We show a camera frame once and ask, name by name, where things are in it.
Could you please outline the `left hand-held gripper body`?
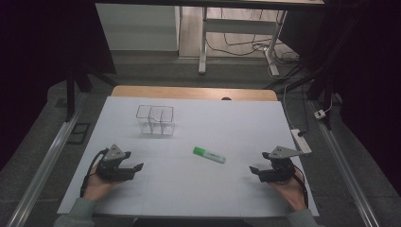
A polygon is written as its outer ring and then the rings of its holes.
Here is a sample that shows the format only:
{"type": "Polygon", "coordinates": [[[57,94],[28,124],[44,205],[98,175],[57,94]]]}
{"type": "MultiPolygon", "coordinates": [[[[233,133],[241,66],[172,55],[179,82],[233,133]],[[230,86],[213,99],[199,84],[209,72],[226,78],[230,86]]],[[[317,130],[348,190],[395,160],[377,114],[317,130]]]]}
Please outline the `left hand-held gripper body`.
{"type": "Polygon", "coordinates": [[[105,155],[97,164],[96,174],[103,181],[125,182],[132,180],[135,173],[132,168],[120,168],[120,164],[126,160],[125,153],[117,145],[112,145],[106,150],[105,155]]]}

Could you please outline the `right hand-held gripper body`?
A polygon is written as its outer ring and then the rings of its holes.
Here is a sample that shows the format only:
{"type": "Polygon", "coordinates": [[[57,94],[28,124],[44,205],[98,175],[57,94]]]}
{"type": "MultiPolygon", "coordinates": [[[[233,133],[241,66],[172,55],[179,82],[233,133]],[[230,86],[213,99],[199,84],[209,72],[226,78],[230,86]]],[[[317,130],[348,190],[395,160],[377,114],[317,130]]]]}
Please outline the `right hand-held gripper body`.
{"type": "Polygon", "coordinates": [[[296,176],[296,165],[291,161],[291,157],[304,156],[300,150],[277,146],[272,152],[268,152],[271,169],[260,170],[259,180],[261,183],[286,183],[291,178],[298,182],[301,180],[296,176]]]}

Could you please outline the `clear plastic divided organizer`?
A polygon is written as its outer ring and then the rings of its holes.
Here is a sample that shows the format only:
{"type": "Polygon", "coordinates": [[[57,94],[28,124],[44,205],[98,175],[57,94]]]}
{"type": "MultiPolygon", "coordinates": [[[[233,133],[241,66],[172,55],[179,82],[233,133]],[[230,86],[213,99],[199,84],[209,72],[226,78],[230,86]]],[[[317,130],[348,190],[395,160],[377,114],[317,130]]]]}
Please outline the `clear plastic divided organizer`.
{"type": "Polygon", "coordinates": [[[143,134],[172,135],[174,108],[170,106],[140,105],[136,119],[143,134]]]}

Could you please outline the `green highlighter pen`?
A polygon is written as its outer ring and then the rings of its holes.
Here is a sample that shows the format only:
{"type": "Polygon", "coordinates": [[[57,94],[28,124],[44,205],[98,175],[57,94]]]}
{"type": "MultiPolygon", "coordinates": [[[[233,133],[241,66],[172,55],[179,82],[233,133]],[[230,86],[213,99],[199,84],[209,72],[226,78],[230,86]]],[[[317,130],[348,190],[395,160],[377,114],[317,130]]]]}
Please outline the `green highlighter pen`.
{"type": "Polygon", "coordinates": [[[218,155],[204,148],[194,147],[193,153],[195,155],[212,160],[219,164],[224,164],[226,162],[226,158],[224,156],[218,155]]]}

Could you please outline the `person's left hand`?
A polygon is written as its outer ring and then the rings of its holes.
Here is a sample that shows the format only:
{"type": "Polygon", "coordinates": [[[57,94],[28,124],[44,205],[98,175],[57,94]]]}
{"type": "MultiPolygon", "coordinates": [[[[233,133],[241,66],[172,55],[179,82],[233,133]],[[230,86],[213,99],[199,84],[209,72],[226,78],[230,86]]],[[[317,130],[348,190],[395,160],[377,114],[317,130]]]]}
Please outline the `person's left hand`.
{"type": "Polygon", "coordinates": [[[110,190],[118,185],[119,182],[103,181],[96,174],[97,166],[93,167],[90,171],[90,176],[83,197],[87,200],[98,202],[107,196],[110,190]]]}

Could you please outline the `person's right hand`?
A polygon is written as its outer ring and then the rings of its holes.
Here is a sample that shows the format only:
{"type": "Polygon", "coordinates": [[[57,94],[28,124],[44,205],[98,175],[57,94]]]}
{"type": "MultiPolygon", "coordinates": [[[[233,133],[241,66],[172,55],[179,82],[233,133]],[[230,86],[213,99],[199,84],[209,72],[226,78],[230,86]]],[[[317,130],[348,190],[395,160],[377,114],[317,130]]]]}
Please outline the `person's right hand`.
{"type": "Polygon", "coordinates": [[[279,193],[293,211],[302,211],[307,208],[304,190],[294,178],[286,183],[270,183],[270,186],[279,193]]]}

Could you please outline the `white power strip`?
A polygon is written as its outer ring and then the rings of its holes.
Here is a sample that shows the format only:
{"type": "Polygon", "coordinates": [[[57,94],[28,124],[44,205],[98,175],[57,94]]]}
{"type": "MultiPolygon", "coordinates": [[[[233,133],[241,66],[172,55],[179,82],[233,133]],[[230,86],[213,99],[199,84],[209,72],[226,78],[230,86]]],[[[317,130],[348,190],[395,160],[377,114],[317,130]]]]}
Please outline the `white power strip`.
{"type": "Polygon", "coordinates": [[[297,144],[299,150],[304,153],[304,154],[308,154],[311,153],[312,150],[309,146],[309,144],[306,142],[306,140],[303,137],[303,134],[300,130],[298,129],[293,129],[290,131],[292,134],[292,137],[295,141],[295,143],[297,144]]]}

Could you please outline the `white mat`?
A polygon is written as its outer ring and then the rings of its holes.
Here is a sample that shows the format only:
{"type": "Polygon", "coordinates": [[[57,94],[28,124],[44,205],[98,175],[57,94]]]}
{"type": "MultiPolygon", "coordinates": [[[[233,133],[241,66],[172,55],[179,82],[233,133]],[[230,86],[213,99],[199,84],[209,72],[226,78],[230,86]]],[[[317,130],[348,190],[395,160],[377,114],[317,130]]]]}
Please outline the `white mat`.
{"type": "Polygon", "coordinates": [[[130,151],[124,167],[144,163],[97,206],[100,215],[153,218],[267,218],[288,213],[288,204],[252,174],[270,168],[262,152],[294,142],[278,101],[107,98],[59,211],[68,213],[95,155],[111,145],[130,151]],[[143,134],[140,105],[174,108],[174,133],[143,134]],[[219,164],[194,147],[224,156],[219,164]]]}

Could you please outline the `black metal stand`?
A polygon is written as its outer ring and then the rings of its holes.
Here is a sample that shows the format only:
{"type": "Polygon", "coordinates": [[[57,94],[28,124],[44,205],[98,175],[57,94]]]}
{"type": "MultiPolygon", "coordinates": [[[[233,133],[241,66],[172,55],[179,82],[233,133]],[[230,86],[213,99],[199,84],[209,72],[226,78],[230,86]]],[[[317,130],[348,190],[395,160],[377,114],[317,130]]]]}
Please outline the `black metal stand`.
{"type": "Polygon", "coordinates": [[[93,84],[89,79],[89,76],[93,75],[96,78],[102,80],[106,84],[113,88],[118,85],[116,81],[111,79],[104,73],[96,70],[89,64],[81,63],[72,66],[66,75],[66,89],[67,89],[67,115],[65,118],[66,122],[70,122],[73,119],[74,114],[78,111],[75,98],[75,87],[78,87],[83,93],[90,93],[93,84]]]}

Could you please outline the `white cabinet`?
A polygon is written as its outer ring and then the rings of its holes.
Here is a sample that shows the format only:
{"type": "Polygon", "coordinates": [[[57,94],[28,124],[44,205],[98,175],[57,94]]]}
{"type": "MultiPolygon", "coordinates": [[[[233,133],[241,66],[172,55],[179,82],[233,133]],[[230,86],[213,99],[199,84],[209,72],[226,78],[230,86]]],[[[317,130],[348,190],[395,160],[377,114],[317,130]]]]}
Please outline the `white cabinet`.
{"type": "Polygon", "coordinates": [[[179,50],[179,7],[98,3],[96,10],[111,50],[179,50]]]}

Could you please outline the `aluminium rail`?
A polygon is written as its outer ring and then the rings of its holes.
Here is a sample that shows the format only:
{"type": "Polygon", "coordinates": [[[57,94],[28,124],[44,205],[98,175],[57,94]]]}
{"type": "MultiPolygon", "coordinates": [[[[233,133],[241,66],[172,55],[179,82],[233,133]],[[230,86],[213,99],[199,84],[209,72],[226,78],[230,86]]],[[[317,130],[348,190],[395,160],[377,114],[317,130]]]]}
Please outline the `aluminium rail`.
{"type": "Polygon", "coordinates": [[[88,93],[80,93],[75,101],[75,112],[72,114],[69,121],[64,122],[53,140],[49,150],[44,156],[43,161],[38,167],[30,184],[28,185],[23,197],[14,210],[6,227],[24,227],[37,199],[39,198],[45,183],[47,182],[50,173],[57,163],[61,152],[67,142],[69,135],[75,127],[79,116],[82,113],[83,106],[88,98],[88,93]]]}
{"type": "Polygon", "coordinates": [[[357,177],[343,154],[343,150],[341,149],[340,143],[335,134],[332,130],[327,128],[321,119],[317,119],[316,117],[313,117],[313,119],[318,125],[324,141],[330,149],[331,155],[347,186],[348,192],[354,201],[359,215],[364,222],[364,225],[366,227],[381,227],[372,205],[369,203],[364,191],[357,181],[357,177]]]}

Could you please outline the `white desk frame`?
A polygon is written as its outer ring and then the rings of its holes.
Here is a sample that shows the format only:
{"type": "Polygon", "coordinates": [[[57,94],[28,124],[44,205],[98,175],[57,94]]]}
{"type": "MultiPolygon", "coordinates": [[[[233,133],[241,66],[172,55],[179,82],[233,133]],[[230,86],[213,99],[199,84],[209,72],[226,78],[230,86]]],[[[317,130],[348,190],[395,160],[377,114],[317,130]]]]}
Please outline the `white desk frame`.
{"type": "Polygon", "coordinates": [[[207,51],[217,51],[234,57],[250,56],[260,51],[268,64],[268,73],[278,79],[280,76],[274,57],[275,46],[284,24],[287,12],[278,10],[273,21],[263,21],[265,11],[252,9],[249,20],[227,19],[224,10],[219,9],[218,18],[208,17],[209,8],[201,9],[201,39],[198,73],[206,72],[207,51]],[[213,47],[207,41],[208,34],[220,34],[226,47],[213,47]]]}

